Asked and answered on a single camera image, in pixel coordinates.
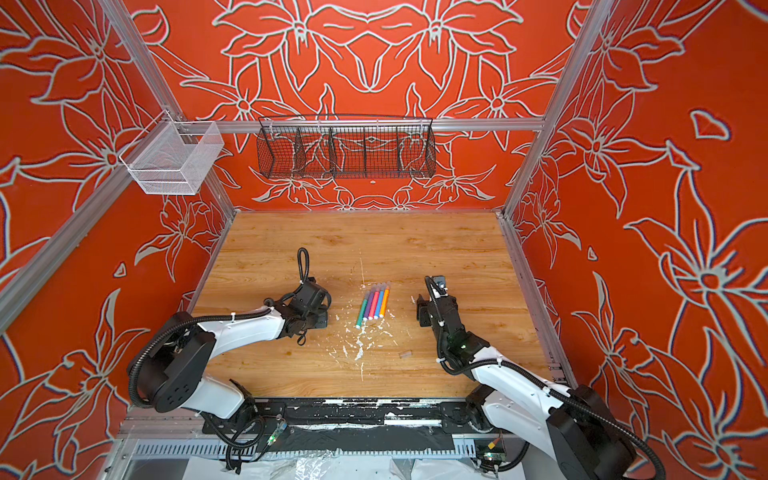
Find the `green pen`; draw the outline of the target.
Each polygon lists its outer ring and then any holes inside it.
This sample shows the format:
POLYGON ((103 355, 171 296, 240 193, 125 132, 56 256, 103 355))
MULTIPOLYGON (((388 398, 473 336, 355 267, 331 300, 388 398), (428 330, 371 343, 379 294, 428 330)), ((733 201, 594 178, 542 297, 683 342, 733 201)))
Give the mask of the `green pen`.
POLYGON ((358 315, 357 315, 357 320, 356 320, 356 323, 355 323, 355 327, 357 329, 361 329, 362 328, 363 321, 366 318, 367 311, 368 311, 368 306, 369 306, 369 303, 370 303, 370 295, 371 295, 371 293, 372 293, 372 291, 369 290, 365 294, 365 296, 363 297, 363 300, 362 300, 362 303, 361 303, 361 306, 360 306, 360 309, 359 309, 359 312, 358 312, 358 315))

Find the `pink pen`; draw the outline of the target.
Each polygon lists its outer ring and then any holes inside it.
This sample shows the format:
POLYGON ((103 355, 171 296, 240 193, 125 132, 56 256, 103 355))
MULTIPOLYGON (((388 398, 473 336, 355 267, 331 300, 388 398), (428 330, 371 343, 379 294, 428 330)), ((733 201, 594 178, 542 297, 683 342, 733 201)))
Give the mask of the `pink pen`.
MULTIPOLYGON (((379 285, 380 285, 380 284, 378 284, 378 285, 375 285, 375 286, 374 286, 374 289, 376 290, 376 292, 377 292, 377 289, 378 289, 378 286, 379 286, 379 285)), ((370 310, 369 310, 369 312, 368 312, 368 318, 367 318, 367 320, 368 320, 368 321, 370 321, 370 320, 373 320, 373 319, 372 319, 372 310, 374 309, 374 304, 376 303, 376 300, 375 300, 376 292, 375 292, 375 295, 374 295, 373 301, 372 301, 372 303, 371 303, 371 306, 370 306, 370 310)))

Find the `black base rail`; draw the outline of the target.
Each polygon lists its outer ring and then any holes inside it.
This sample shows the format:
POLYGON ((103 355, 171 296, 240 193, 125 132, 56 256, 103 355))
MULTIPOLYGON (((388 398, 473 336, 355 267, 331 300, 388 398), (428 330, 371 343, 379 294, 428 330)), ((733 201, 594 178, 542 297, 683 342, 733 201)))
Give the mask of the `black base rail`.
POLYGON ((462 399, 258 399, 232 419, 205 419, 202 433, 223 433, 242 444, 258 439, 246 451, 251 454, 266 446, 280 420, 286 429, 276 440, 277 448, 447 449, 463 438, 483 450, 493 440, 501 447, 520 443, 514 434, 482 420, 462 399))

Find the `blue pen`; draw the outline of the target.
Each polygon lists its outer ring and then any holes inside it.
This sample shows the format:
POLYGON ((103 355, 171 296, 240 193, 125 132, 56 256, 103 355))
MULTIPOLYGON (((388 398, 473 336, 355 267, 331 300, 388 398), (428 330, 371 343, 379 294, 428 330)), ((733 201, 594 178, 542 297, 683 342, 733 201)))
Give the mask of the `blue pen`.
POLYGON ((374 309, 372 310, 372 319, 378 319, 381 315, 382 305, 383 305, 383 298, 386 293, 386 284, 380 284, 378 286, 375 300, 376 303, 374 304, 374 309))

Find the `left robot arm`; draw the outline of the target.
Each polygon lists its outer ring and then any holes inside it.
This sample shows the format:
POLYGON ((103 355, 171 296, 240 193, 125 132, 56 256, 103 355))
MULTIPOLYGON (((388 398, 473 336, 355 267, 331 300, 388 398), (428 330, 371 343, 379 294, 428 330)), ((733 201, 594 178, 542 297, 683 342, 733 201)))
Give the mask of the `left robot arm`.
POLYGON ((332 296, 310 275, 310 254, 297 251, 299 284, 278 299, 244 313, 194 317, 175 313, 141 348, 127 368, 133 406, 167 413, 186 409, 229 420, 251 401, 240 383, 208 373, 211 360, 234 350, 294 338, 303 346, 311 330, 328 325, 332 296))

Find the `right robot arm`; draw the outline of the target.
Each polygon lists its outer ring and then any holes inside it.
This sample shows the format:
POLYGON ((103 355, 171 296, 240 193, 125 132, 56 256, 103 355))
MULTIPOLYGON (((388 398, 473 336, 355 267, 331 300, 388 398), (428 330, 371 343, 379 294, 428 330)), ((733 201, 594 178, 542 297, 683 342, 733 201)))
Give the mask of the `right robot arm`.
POLYGON ((476 469, 498 475, 530 463, 546 478, 624 479, 644 456, 654 478, 666 478, 659 455, 620 425, 593 389, 568 388, 512 362, 466 329, 444 277, 427 276, 424 282, 428 295, 417 300, 417 319, 434 334, 437 363, 447 374, 478 384, 465 399, 467 423, 513 434, 523 443, 515 455, 484 448, 473 461, 476 469))

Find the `purple pen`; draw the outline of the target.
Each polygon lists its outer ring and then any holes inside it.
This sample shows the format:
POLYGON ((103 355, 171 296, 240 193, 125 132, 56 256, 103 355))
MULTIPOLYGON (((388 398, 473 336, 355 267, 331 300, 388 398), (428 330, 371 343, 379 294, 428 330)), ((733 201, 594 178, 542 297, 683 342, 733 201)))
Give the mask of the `purple pen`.
POLYGON ((368 318, 368 312, 370 310, 370 306, 373 301, 375 292, 376 290, 374 288, 371 288, 366 294, 366 297, 362 305, 361 313, 360 313, 360 323, 363 323, 368 318))

